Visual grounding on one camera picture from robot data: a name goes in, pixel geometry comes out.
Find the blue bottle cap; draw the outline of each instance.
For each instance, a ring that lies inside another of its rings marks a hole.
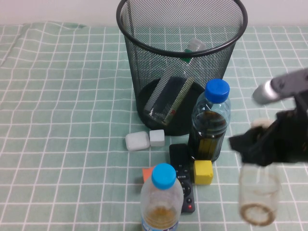
[[[229,96],[229,92],[229,84],[219,78],[208,81],[205,87],[205,97],[212,103],[225,102]]]
[[[158,164],[152,171],[153,185],[161,190],[171,188],[176,178],[174,168],[166,163]]]

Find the black remote control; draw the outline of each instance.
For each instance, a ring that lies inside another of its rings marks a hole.
[[[193,185],[190,176],[190,159],[188,147],[186,144],[172,144],[169,146],[170,164],[174,167],[177,178],[180,181],[183,193],[184,202],[182,213],[192,213],[195,211],[193,199]]]

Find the yellow cube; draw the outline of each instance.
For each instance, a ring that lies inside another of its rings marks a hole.
[[[195,184],[211,184],[213,179],[213,167],[210,160],[196,160],[193,164]]]

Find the white cube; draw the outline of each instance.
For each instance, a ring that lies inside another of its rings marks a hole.
[[[125,141],[129,151],[137,151],[150,147],[149,135],[145,131],[130,133],[126,135]]]
[[[165,145],[164,130],[150,131],[150,145],[153,147],[160,147]]]

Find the white wall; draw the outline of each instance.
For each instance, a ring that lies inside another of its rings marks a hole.
[[[308,0],[242,2],[250,25],[308,25]],[[118,3],[119,0],[0,0],[0,24],[53,20],[115,26]]]

